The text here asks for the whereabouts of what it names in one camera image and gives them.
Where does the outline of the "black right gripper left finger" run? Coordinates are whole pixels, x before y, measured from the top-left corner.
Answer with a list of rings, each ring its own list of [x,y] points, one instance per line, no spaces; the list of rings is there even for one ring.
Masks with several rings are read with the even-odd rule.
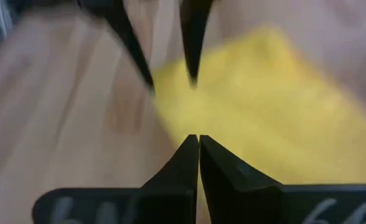
[[[197,190],[199,169],[199,140],[188,135],[174,155],[144,185],[145,189],[184,187]]]

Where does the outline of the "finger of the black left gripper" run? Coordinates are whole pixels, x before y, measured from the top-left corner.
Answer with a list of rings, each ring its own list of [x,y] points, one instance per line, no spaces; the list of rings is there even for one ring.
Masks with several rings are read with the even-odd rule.
[[[182,0],[179,6],[182,43],[190,84],[196,86],[204,35],[213,0]]]
[[[123,0],[78,0],[79,7],[89,14],[104,19],[121,39],[151,91],[154,83],[144,52],[125,10]]]

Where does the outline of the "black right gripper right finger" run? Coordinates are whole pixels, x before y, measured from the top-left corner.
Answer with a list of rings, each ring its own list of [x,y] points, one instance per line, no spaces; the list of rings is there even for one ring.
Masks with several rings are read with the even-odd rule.
[[[200,136],[200,171],[208,199],[231,198],[236,194],[280,194],[280,182],[208,135]]]

